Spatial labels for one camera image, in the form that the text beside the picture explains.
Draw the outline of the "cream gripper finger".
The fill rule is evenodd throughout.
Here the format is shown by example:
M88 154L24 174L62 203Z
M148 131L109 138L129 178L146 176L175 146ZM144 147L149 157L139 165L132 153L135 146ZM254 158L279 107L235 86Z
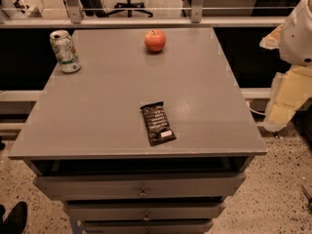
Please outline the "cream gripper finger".
M280 36L281 36L282 25L280 24L268 35L263 37L259 42L259 46L264 49L274 50L280 48Z
M312 97L312 67L293 65L285 74L277 72L265 109L264 129L279 132L295 112Z

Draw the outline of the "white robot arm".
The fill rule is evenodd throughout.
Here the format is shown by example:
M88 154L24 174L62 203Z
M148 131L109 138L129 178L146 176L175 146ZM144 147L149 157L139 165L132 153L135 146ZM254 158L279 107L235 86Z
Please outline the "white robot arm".
M300 0L285 21L263 37L259 46L279 51L289 63L271 85L263 127L269 132L285 128L295 112L312 97L312 0Z

